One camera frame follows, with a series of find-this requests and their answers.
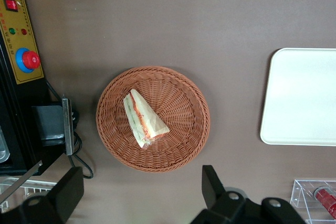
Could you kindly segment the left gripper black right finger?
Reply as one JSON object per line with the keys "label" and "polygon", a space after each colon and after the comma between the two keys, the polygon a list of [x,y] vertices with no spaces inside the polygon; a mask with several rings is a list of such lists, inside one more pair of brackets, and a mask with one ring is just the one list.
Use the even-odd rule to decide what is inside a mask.
{"label": "left gripper black right finger", "polygon": [[237,191],[226,190],[213,166],[202,166],[202,195],[206,203],[193,223],[239,223],[246,199]]}

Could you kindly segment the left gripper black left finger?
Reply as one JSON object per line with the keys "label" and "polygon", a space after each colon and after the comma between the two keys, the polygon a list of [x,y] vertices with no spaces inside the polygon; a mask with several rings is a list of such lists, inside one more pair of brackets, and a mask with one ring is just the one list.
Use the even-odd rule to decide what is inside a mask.
{"label": "left gripper black left finger", "polygon": [[45,195],[34,195],[18,208],[16,223],[66,223],[84,194],[81,167],[71,168]]}

